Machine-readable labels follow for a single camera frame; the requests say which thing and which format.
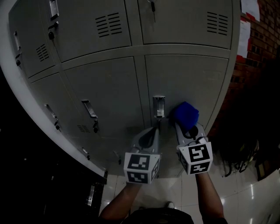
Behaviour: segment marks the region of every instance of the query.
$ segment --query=shoe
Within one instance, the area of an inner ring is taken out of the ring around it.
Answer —
[[[172,201],[168,201],[165,205],[166,208],[175,208],[174,203]]]

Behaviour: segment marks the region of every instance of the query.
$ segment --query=ventilation slot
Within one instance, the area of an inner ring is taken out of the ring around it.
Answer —
[[[106,37],[109,35],[122,33],[118,12],[96,18],[95,20],[99,37]]]
[[[49,58],[49,54],[48,54],[48,51],[47,51],[47,48],[46,48],[45,44],[38,47],[36,49],[36,52],[37,52],[38,58],[41,62],[43,60],[46,60],[47,58]]]
[[[228,17],[207,12],[207,32],[228,35]]]
[[[79,128],[79,130],[80,130],[81,132],[90,133],[89,129],[88,129],[85,125],[77,125],[77,127]]]

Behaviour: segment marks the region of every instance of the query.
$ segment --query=blue cloth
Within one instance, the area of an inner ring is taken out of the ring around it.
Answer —
[[[182,133],[187,133],[196,125],[199,117],[199,111],[187,102],[181,103],[174,108],[172,119],[180,126]]]

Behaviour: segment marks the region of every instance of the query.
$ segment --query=tile floor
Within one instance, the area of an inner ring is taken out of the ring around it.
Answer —
[[[226,178],[222,170],[221,165],[213,163],[209,174],[221,198],[229,224],[266,223],[272,210],[274,219],[280,215],[279,171],[258,182],[253,163],[244,172],[232,173]],[[100,212],[125,185],[125,177],[108,175]],[[177,209],[191,215],[195,224],[203,223],[198,207],[195,176],[185,172],[178,178],[155,179],[151,185],[143,185],[134,201],[132,212],[140,206],[163,207],[167,201],[172,201]]]

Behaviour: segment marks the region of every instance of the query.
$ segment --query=person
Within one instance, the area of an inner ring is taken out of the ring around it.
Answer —
[[[207,172],[196,174],[199,210],[204,224],[226,224],[223,205]],[[169,202],[165,208],[137,210],[127,216],[141,184],[127,183],[118,196],[101,212],[100,223],[184,223],[193,224],[191,216],[174,208]]]

